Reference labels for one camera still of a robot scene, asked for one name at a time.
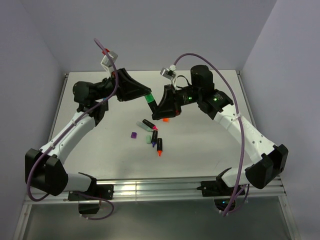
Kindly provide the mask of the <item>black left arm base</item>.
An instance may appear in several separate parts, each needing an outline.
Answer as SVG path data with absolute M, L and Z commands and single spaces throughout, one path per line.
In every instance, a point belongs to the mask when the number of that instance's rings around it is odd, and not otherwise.
M 112 200 L 114 194 L 113 184 L 98 184 L 94 188 L 88 191 L 81 192 L 80 194 L 76 192 L 69 192 L 68 201 L 71 202 L 81 202 L 81 201 L 93 201 L 99 199 Z M 95 215 L 100 210 L 102 205 L 102 200 L 98 199 L 98 203 L 79 203 L 78 211 L 82 215 Z

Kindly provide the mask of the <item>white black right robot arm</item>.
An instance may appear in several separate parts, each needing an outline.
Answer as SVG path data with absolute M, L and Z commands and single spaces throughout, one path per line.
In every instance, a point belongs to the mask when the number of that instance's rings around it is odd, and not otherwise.
M 174 118 L 181 114 L 182 107 L 196 103 L 199 109 L 224 127 L 249 156 L 251 163 L 241 172 L 230 167 L 217 177 L 216 189 L 222 195 L 229 194 L 236 183 L 250 184 L 263 189 L 283 172 L 289 150 L 265 138 L 244 116 L 236 112 L 234 101 L 214 84 L 214 75 L 206 65 L 196 65 L 190 70 L 191 83 L 178 88 L 175 65 L 163 68 L 161 76 L 169 79 L 164 86 L 162 99 L 152 111 L 153 120 Z

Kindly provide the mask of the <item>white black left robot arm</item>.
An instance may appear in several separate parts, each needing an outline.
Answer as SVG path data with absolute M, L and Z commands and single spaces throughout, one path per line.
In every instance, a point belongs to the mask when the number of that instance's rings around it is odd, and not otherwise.
M 109 109 L 108 100 L 117 96 L 126 102 L 151 94 L 152 90 L 134 80 L 124 68 L 97 83 L 78 81 L 72 88 L 78 108 L 70 122 L 39 150 L 30 149 L 25 155 L 27 194 L 33 201 L 31 187 L 46 195 L 79 192 L 86 200 L 98 193 L 97 179 L 84 173 L 67 173 L 64 163 L 82 138 L 95 128 Z

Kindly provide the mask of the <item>black green tip highlighter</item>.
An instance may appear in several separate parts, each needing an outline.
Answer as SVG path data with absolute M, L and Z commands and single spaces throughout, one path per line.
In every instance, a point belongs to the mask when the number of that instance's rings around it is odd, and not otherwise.
M 158 113 L 158 110 L 159 110 L 159 107 L 157 105 L 157 102 L 154 100 L 154 101 L 150 101 L 147 103 L 151 112 L 152 112 L 152 115 L 155 115 Z

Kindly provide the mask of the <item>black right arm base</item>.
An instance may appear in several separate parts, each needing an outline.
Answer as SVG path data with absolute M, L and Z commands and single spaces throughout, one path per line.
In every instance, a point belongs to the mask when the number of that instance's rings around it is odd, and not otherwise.
M 201 181 L 196 189 L 201 191 L 202 197 L 226 197 L 214 200 L 216 208 L 222 212 L 227 208 L 234 191 L 234 187 L 228 187 L 222 180 Z

